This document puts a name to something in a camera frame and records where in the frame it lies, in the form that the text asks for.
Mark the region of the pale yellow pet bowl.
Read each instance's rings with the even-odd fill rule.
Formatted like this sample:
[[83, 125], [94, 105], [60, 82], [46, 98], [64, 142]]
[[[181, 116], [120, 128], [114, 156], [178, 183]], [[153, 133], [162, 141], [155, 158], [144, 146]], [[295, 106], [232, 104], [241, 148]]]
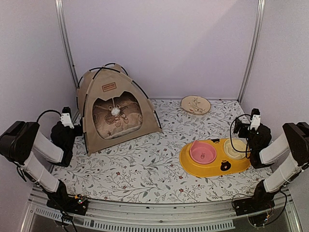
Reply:
[[225, 154], [233, 160], [242, 160], [246, 158], [245, 148], [247, 143], [245, 139], [232, 138], [224, 142], [223, 149]]

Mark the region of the white and brown pillow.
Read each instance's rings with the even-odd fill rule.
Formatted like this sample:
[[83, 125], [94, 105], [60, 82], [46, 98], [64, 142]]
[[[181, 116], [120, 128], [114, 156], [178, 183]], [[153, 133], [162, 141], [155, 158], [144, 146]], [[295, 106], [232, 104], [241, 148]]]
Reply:
[[[121, 112], [117, 116], [111, 115], [113, 107]], [[143, 122], [140, 105], [129, 92], [106, 101], [97, 99], [93, 109], [93, 119], [99, 135], [105, 139], [113, 139], [138, 130]]]

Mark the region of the yellow double bowl holder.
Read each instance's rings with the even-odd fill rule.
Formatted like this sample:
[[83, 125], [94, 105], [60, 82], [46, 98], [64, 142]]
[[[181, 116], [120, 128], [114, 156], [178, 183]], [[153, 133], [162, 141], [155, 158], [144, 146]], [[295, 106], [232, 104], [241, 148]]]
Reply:
[[180, 164], [186, 172], [196, 177], [211, 177], [218, 175], [234, 174], [240, 173], [247, 170], [251, 163], [249, 160], [250, 151], [246, 147], [245, 155], [246, 158], [241, 160], [234, 160], [229, 158], [223, 149], [224, 142], [228, 138], [223, 139], [212, 139], [212, 140], [198, 140], [201, 142], [208, 143], [216, 149], [217, 157], [216, 159], [207, 165], [198, 164], [193, 161], [189, 154], [189, 149], [192, 143], [186, 144], [180, 151], [179, 159]]

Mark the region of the beige fabric pet tent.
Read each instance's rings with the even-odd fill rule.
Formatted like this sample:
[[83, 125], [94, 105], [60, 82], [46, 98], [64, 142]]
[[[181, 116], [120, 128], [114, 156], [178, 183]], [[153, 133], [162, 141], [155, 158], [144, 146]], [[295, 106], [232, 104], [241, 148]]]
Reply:
[[106, 101], [108, 99], [121, 96], [121, 94], [125, 91], [129, 92], [137, 99], [143, 118], [142, 125], [138, 130], [121, 137], [109, 140], [103, 139], [102, 150], [143, 135], [162, 131], [162, 129], [159, 128], [156, 116], [153, 113], [153, 108], [150, 106], [150, 102], [146, 99], [140, 89], [131, 82], [133, 79], [125, 73], [120, 72], [120, 70], [113, 70], [105, 67], [99, 77], [103, 84], [102, 89], [104, 94], [102, 100]]

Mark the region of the pink round pet bowl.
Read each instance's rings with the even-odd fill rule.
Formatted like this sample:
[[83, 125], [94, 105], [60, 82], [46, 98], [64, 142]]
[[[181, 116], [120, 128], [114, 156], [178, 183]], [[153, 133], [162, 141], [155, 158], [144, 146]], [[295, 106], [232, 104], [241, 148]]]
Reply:
[[192, 146], [189, 149], [189, 154], [193, 161], [202, 165], [212, 163], [217, 157], [217, 152], [214, 146], [201, 141], [194, 141], [192, 143]]

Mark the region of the black flexible tent pole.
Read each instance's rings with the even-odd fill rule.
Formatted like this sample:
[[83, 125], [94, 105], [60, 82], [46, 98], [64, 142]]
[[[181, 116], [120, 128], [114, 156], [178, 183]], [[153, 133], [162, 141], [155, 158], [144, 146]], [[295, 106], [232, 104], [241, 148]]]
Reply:
[[[125, 73], [127, 76], [129, 76], [129, 75], [128, 75], [128, 72], [125, 70], [125, 68], [123, 68], [123, 67], [122, 67], [121, 65], [119, 65], [119, 64], [116, 64], [116, 63], [107, 63], [107, 64], [104, 65], [104, 67], [105, 67], [105, 68], [108, 68], [108, 69], [113, 69], [113, 70], [120, 70], [120, 72]], [[150, 99], [149, 99], [148, 95], [145, 93], [145, 91], [144, 91], [134, 80], [132, 80], [131, 82], [132, 82], [135, 86], [137, 86], [137, 87], [140, 89], [140, 91], [145, 95], [146, 99], [150, 102]], [[155, 116], [156, 116], [156, 120], [157, 120], [157, 122], [158, 122], [159, 128], [162, 129], [162, 126], [161, 126], [159, 117], [158, 117], [158, 115], [157, 115], [157, 112], [156, 112], [156, 110], [154, 109], [154, 106], [152, 105], [151, 102], [150, 102], [150, 106], [153, 108], [153, 113], [154, 113]]]

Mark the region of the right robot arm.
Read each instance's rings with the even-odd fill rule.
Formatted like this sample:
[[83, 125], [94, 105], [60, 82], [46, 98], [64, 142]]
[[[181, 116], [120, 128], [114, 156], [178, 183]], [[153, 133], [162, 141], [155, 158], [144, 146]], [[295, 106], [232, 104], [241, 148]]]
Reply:
[[283, 134], [271, 142], [270, 128], [260, 122], [260, 115], [251, 116], [250, 123], [243, 123], [236, 117], [231, 125], [230, 133], [245, 138], [247, 147], [243, 153], [250, 153], [249, 160], [255, 168], [272, 165], [286, 151], [289, 155], [276, 171], [262, 180], [255, 188], [254, 197], [250, 199], [250, 207], [254, 211], [261, 210], [268, 203], [268, 195], [280, 191], [281, 187], [291, 183], [309, 166], [309, 125], [306, 122], [285, 123]]

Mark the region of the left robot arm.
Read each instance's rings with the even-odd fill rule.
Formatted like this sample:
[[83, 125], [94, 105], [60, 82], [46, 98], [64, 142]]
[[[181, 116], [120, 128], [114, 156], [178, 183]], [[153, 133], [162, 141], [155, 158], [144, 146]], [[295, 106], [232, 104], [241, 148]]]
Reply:
[[72, 205], [70, 196], [58, 191], [60, 180], [51, 175], [35, 153], [53, 165], [68, 167], [75, 138], [81, 135], [81, 126], [64, 126], [59, 121], [52, 127], [51, 139], [48, 139], [40, 132], [39, 123], [16, 121], [0, 136], [0, 154], [22, 168], [45, 191], [55, 193], [53, 202], [67, 210]]

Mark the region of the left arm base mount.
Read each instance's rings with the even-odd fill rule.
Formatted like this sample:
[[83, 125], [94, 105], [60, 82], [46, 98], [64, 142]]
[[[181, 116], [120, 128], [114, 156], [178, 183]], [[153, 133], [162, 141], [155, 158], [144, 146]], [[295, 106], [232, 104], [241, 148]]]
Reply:
[[58, 188], [56, 192], [48, 192], [44, 188], [43, 192], [47, 195], [47, 206], [59, 211], [73, 213], [77, 215], [85, 216], [88, 209], [88, 200], [83, 200], [83, 196], [79, 197], [70, 196], [67, 193], [65, 184], [59, 180]]

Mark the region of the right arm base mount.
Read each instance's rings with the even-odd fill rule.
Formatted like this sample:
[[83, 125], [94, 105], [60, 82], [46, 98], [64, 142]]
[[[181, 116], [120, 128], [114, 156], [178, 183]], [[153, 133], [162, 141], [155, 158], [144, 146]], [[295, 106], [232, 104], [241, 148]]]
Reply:
[[[255, 187], [253, 196], [240, 200], [232, 200], [232, 207], [234, 208], [237, 216], [271, 209], [275, 206], [273, 199], [277, 193], [278, 191], [272, 193], [266, 192], [264, 181], [262, 180]], [[269, 213], [263, 213], [261, 215], [249, 217], [249, 222], [253, 226], [263, 227], [268, 222], [269, 217]]]

